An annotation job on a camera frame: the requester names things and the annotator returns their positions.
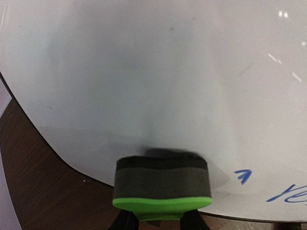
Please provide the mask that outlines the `white whiteboard with writing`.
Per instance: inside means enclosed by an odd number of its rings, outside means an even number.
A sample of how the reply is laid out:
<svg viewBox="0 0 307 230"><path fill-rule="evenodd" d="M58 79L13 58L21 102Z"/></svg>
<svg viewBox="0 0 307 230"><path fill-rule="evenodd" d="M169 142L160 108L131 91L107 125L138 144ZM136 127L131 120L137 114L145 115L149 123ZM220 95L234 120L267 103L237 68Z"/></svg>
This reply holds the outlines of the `white whiteboard with writing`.
<svg viewBox="0 0 307 230"><path fill-rule="evenodd" d="M206 213L307 219L304 0L3 0L0 71L53 150L112 185L149 148L209 165Z"/></svg>

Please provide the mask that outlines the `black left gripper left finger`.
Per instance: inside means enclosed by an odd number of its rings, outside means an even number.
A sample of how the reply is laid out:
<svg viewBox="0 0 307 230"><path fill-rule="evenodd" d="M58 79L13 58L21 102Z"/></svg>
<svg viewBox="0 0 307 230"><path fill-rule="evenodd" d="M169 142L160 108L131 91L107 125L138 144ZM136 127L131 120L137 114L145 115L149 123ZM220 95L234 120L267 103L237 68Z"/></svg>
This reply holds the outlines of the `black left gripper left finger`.
<svg viewBox="0 0 307 230"><path fill-rule="evenodd" d="M139 220L132 212L122 210L109 227L109 230L139 230Z"/></svg>

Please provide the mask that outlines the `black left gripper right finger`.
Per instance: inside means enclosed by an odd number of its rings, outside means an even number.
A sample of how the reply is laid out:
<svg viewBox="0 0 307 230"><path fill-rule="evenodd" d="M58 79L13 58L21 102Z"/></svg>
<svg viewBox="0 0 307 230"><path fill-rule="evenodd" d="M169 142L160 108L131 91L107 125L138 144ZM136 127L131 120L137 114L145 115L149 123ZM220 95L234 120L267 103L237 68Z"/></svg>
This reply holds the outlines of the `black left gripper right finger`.
<svg viewBox="0 0 307 230"><path fill-rule="evenodd" d="M209 230L198 210L185 212L181 218L181 230Z"/></svg>

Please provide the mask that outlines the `green whiteboard eraser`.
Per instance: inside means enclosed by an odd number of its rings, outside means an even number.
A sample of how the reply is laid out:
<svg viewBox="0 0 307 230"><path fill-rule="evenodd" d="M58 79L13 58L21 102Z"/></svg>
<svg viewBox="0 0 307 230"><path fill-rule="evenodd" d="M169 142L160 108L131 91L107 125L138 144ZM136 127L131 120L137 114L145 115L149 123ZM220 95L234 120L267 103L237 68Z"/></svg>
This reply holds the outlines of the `green whiteboard eraser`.
<svg viewBox="0 0 307 230"><path fill-rule="evenodd" d="M179 220L212 202L208 164L197 153L152 148L117 161L112 204L140 221Z"/></svg>

